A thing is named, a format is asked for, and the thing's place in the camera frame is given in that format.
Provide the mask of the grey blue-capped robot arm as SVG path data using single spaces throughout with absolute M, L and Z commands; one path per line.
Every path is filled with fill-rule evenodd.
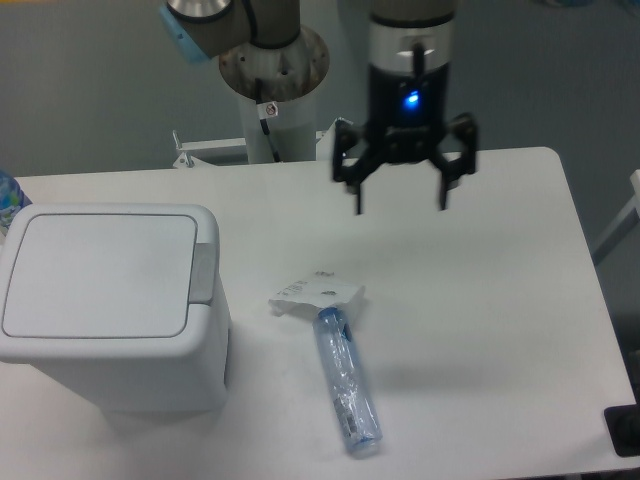
M 430 162 L 439 206 L 477 170 L 478 126 L 444 117 L 455 1 L 374 1 L 370 7 L 367 120 L 334 124 L 331 173 L 356 199 L 380 166 Z M 257 106 L 311 91 L 327 55 L 309 48 L 297 1 L 166 1 L 161 19 L 191 62 L 216 58 Z

